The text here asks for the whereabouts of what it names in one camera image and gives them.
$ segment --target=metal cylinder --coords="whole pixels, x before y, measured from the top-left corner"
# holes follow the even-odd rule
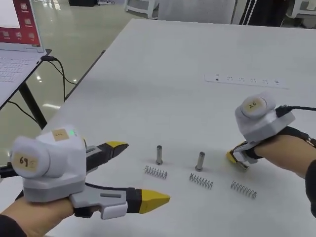
[[[204,157],[205,157],[205,153],[200,152],[198,156],[198,160],[197,160],[196,171],[200,172],[203,170]]]
[[[157,159],[156,159],[157,165],[162,165],[162,146],[157,146]]]

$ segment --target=laptop screen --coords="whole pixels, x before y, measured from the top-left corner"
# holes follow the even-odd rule
[[[0,0],[0,43],[40,46],[29,0]]]

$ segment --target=table surface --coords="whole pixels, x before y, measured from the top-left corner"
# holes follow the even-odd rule
[[[132,20],[69,97],[45,131],[74,124],[89,145],[130,144],[90,173],[90,183],[138,187],[171,195],[145,215],[102,221],[71,217],[50,235],[130,237],[314,237],[315,219],[304,180],[266,160],[247,172],[225,153],[243,141],[235,108],[249,95],[269,91],[278,104],[314,106],[316,31],[238,25]],[[230,73],[282,79],[288,90],[206,82]],[[293,126],[316,136],[316,113],[295,111]],[[166,180],[144,174],[156,166],[162,145]],[[189,182],[204,151],[212,190]],[[255,200],[230,189],[236,180]],[[20,178],[0,185],[0,210],[19,193]]]

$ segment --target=sleeve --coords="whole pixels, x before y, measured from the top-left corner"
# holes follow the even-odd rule
[[[21,227],[10,217],[0,215],[1,237],[27,237]]]
[[[311,212],[316,217],[316,160],[314,160],[305,176],[306,195],[311,201]]]

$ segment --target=black table leg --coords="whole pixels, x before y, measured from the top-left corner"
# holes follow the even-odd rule
[[[25,103],[28,105],[29,109],[31,110],[35,120],[38,122],[40,128],[43,130],[44,127],[47,125],[47,121],[41,112],[39,106],[37,105],[28,85],[26,85],[26,82],[24,82],[20,88],[19,91],[25,101]]]

